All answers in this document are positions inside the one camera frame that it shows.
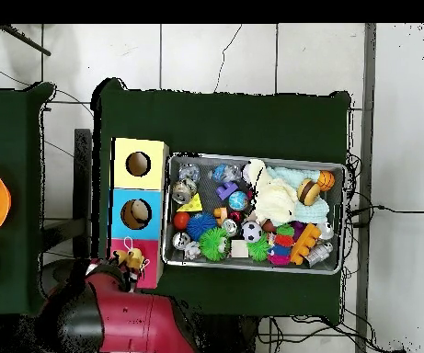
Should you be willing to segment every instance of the shape sorter box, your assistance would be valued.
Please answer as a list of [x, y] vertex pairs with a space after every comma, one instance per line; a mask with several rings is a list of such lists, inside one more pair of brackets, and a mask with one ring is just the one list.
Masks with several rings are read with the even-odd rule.
[[[130, 237], [133, 246], [138, 247], [149, 260], [143, 277], [138, 281], [139, 288], [157, 287], [163, 272], [161, 259], [164, 183], [166, 177], [166, 158], [168, 147], [160, 141], [117, 138], [111, 158], [110, 177], [113, 175], [113, 201], [111, 204], [110, 255], [115, 249], [126, 250], [123, 240]], [[141, 154], [140, 160], [146, 162], [145, 169], [132, 167], [131, 159]], [[123, 222], [121, 215], [132, 210], [131, 200], [146, 203], [150, 212], [147, 224], [132, 229]]]

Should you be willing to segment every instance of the pink box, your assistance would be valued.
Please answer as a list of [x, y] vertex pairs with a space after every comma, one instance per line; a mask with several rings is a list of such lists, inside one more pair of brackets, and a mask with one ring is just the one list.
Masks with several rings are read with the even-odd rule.
[[[130, 244], [130, 239], [127, 239], [127, 245]], [[159, 241], [156, 240], [135, 240], [133, 239], [133, 247], [142, 251], [145, 259], [149, 260], [148, 266], [144, 269], [144, 273], [137, 283], [139, 289], [155, 289], [157, 282], [163, 274], [163, 262], [159, 256]], [[129, 248], [125, 247], [122, 238], [112, 238], [110, 257], [114, 250], [124, 250], [127, 252]]]

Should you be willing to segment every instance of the green cloth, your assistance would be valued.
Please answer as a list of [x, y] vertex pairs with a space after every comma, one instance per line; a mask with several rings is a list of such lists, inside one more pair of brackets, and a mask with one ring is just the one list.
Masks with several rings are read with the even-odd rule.
[[[134, 91], [118, 79], [93, 95], [101, 126], [99, 253], [106, 251], [112, 137], [163, 141], [172, 152], [243, 155], [344, 164], [350, 96], [249, 96]], [[324, 315], [338, 321], [333, 276], [165, 265], [155, 290], [201, 313]]]
[[40, 253], [40, 109], [54, 85], [0, 89], [0, 177], [11, 209], [0, 227], [0, 313], [36, 313]]

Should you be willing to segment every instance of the yellow triangle block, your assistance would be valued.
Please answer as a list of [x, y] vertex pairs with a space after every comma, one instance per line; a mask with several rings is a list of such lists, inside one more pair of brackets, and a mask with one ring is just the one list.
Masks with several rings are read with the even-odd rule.
[[178, 208], [178, 211], [202, 211], [202, 207], [201, 207], [201, 198], [199, 196], [199, 194], [195, 194], [195, 196], [192, 198], [192, 200], [187, 203], [184, 204], [183, 206]]

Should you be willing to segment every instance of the green spiky ball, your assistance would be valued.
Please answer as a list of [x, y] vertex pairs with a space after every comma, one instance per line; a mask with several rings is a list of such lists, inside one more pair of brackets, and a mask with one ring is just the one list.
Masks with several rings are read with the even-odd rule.
[[[226, 238], [224, 253], [218, 251], [218, 245], [222, 238]], [[226, 258], [230, 247], [231, 243], [226, 230], [221, 227], [215, 227], [201, 235], [201, 253], [211, 261], [220, 261]]]
[[267, 251], [270, 245], [267, 242], [267, 235], [263, 234], [256, 243], [247, 243], [247, 251], [254, 261], [267, 260]]
[[280, 234], [280, 235], [289, 235], [289, 236], [293, 237], [293, 235], [295, 234], [295, 231], [290, 226], [290, 224], [285, 223], [282, 226], [279, 226], [277, 228], [277, 234]]

